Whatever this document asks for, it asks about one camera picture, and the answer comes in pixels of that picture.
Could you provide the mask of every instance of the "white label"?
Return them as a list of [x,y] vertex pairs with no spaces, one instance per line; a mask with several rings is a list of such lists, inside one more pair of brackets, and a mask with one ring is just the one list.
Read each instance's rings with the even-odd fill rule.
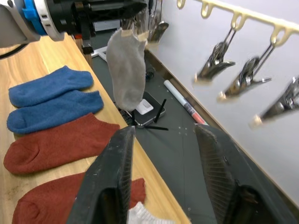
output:
[[136,110],[141,114],[144,115],[147,112],[150,112],[151,110],[153,110],[154,107],[152,105],[149,104],[148,101],[146,101],[145,99],[143,99],[140,104],[136,107]]

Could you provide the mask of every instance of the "blue sock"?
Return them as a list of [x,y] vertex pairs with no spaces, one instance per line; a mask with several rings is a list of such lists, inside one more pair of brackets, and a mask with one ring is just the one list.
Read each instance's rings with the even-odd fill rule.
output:
[[12,111],[7,119],[10,131],[27,134],[62,125],[103,108],[99,91],[73,90],[44,103]]
[[71,91],[90,87],[93,77],[88,71],[64,66],[42,78],[9,89],[9,99],[17,107],[33,106]]

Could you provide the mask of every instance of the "metal clip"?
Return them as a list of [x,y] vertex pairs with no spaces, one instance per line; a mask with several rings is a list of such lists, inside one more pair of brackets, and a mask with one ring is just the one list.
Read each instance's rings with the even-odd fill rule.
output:
[[228,47],[232,42],[235,33],[236,31],[231,28],[224,41],[215,45],[213,52],[204,67],[195,74],[195,82],[210,82],[217,74],[219,74],[226,68],[235,65],[235,62],[223,61],[224,55],[228,50]]
[[149,43],[159,43],[165,30],[169,27],[169,24],[167,22],[161,21],[159,24],[155,27],[154,30],[151,30],[149,33]]
[[261,57],[254,57],[249,59],[240,74],[232,82],[225,92],[220,92],[218,100],[225,100],[227,98],[238,97],[242,93],[255,88],[258,85],[271,81],[271,78],[262,78],[261,80],[254,80],[254,76],[258,73],[264,62],[268,59],[270,54],[275,49],[273,44],[266,49]]
[[256,115],[253,124],[259,125],[264,121],[273,119],[279,115],[286,114],[299,109],[295,102],[299,96],[299,77],[293,77],[285,92],[270,106],[261,116]]
[[137,34],[142,34],[146,32],[146,25],[145,25],[145,9],[140,11],[136,15],[136,28],[137,28]]
[[149,16],[148,29],[153,30],[162,21],[162,14],[160,9],[155,10],[154,14]]

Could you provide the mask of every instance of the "sock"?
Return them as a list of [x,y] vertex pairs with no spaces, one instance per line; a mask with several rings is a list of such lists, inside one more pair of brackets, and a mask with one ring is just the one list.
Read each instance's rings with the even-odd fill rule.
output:
[[9,99],[17,107],[33,106],[71,91],[90,87],[93,77],[88,71],[64,66],[42,78],[9,89]]
[[133,111],[141,102],[145,88],[144,48],[134,35],[121,36],[122,29],[110,38],[106,58],[113,83],[116,105]]
[[62,125],[102,108],[99,91],[85,93],[73,90],[44,103],[12,111],[7,127],[14,133],[28,134]]
[[119,128],[89,113],[64,125],[19,138],[9,147],[3,163],[13,174],[30,174],[96,156]]
[[129,210],[128,217],[128,224],[175,224],[174,221],[154,217],[141,202]]
[[[18,201],[12,223],[65,224],[83,181],[84,174],[75,174],[53,180],[37,186],[26,193]],[[144,202],[145,187],[143,179],[132,181],[132,199]]]

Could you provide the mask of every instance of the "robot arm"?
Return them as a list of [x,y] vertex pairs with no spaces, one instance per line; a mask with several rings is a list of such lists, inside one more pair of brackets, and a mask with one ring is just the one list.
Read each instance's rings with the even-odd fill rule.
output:
[[94,22],[128,19],[146,5],[145,0],[0,0],[0,48],[43,35],[61,41],[67,32],[82,37],[83,52],[89,54]]

